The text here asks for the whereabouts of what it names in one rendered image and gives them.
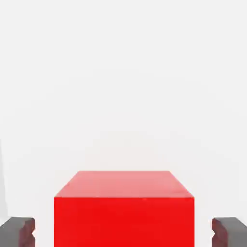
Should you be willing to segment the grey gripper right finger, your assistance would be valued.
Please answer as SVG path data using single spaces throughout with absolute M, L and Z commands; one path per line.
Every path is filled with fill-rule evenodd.
M 247 247 L 247 226 L 236 217 L 213 218 L 212 247 Z

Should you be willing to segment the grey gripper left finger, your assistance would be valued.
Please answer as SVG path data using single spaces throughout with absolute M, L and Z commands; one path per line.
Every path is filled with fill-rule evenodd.
M 0 247 L 35 247 L 35 219 L 11 217 L 0 226 Z

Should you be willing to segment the small red cube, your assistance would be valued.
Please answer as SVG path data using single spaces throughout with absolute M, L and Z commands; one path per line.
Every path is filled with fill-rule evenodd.
M 80 171 L 54 197 L 54 247 L 194 247 L 194 197 L 169 171 Z

